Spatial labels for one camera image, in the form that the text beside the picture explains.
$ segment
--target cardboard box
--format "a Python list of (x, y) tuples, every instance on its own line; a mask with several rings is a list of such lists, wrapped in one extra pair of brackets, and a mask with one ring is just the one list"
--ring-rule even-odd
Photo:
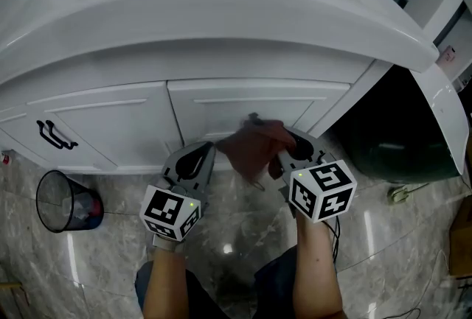
[(449, 230), (451, 276), (472, 276), (472, 196), (462, 201), (456, 219)]

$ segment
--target person's leg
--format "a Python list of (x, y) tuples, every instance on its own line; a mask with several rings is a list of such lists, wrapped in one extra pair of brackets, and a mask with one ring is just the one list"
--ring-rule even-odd
[(262, 267), (254, 275), (258, 318), (295, 318), (292, 292), (296, 272), (296, 246)]
[[(144, 307), (146, 291), (148, 290), (150, 273), (153, 270), (153, 262), (147, 262), (136, 274), (136, 281), (134, 288), (138, 296), (139, 307)], [(221, 311), (220, 307), (210, 298), (206, 290), (200, 285), (200, 282), (195, 275), (186, 271), (187, 278), (187, 293), (189, 296), (189, 311), (190, 318), (216, 318), (228, 319), (228, 317)]]

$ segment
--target black drawer handle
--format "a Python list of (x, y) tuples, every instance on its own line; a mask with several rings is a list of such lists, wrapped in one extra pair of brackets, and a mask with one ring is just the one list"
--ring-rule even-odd
[(44, 123), (43, 122), (40, 122), (39, 120), (36, 122), (36, 124), (39, 125), (39, 135), (41, 137), (43, 137), (43, 139), (45, 139), (46, 141), (48, 141), (52, 146), (54, 146), (56, 149), (63, 149), (63, 146), (62, 144), (56, 144), (54, 143), (53, 140), (50, 140), (44, 133), (43, 133), (43, 129), (44, 129)]
[(77, 142), (71, 142), (69, 145), (67, 142), (61, 140), (59, 137), (57, 137), (52, 130), (54, 129), (54, 122), (51, 120), (46, 120), (46, 125), (49, 127), (49, 135), (54, 139), (54, 141), (58, 142), (62, 146), (64, 146), (67, 150), (72, 150), (74, 149), (75, 146), (79, 146)]
[(54, 130), (54, 123), (51, 121), (51, 120), (46, 120), (46, 125), (48, 126), (49, 128), (49, 136), (55, 141), (51, 140), (48, 136), (46, 136), (44, 133), (43, 133), (43, 129), (44, 129), (44, 123), (43, 122), (40, 122), (39, 120), (36, 122), (36, 124), (39, 125), (39, 134), (41, 135), (41, 137), (43, 137), (43, 139), (45, 139), (46, 141), (48, 141), (52, 146), (56, 147), (57, 149), (62, 149), (62, 148), (66, 148), (67, 150), (72, 150), (74, 149), (74, 147), (76, 146), (79, 146), (79, 144), (77, 142), (71, 142), (70, 144), (61, 140), (59, 137), (57, 137), (52, 131)]

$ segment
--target cabinet door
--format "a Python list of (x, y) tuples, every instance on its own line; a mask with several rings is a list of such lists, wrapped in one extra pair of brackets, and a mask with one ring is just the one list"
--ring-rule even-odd
[(120, 173), (159, 171), (181, 147), (165, 82), (80, 91), (29, 105), (56, 115)]
[(238, 130), (250, 113), (308, 131), (349, 89), (309, 80), (181, 80), (167, 84), (185, 144), (216, 141)]
[[(78, 145), (72, 150), (54, 147), (41, 137), (36, 123), (38, 120), (43, 123), (52, 121), (53, 134), (69, 143), (77, 142)], [(75, 172), (101, 172), (115, 167), (52, 113), (35, 112), (27, 105), (15, 107), (0, 113), (0, 129), (19, 144), (19, 147), (11, 145), (16, 151), (44, 167)], [(44, 135), (51, 139), (47, 127), (44, 128)]]

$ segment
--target marble floor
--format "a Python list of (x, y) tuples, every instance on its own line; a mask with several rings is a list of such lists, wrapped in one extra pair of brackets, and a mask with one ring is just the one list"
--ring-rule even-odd
[[(335, 158), (347, 159), (333, 136), (322, 141)], [(418, 305), (421, 318), (458, 318), (453, 308), (461, 290), (445, 259), (467, 186), (461, 178), (436, 182), (390, 206), (391, 184), (353, 171), (358, 190), (340, 216), (336, 262), (347, 316), (381, 319)], [(24, 286), (0, 291), (8, 318), (141, 318), (133, 280), (152, 254), (152, 237), (137, 214), (156, 177), (75, 176), (100, 193), (105, 218), (93, 231), (52, 234), (34, 201), (44, 173), (16, 154), (0, 169), (0, 281), (15, 276)], [(215, 172), (209, 208), (187, 241), (188, 269), (231, 318), (252, 316), (254, 273), (296, 244), (294, 219), (277, 192), (281, 183), (265, 175), (261, 184), (264, 192), (233, 172)]]

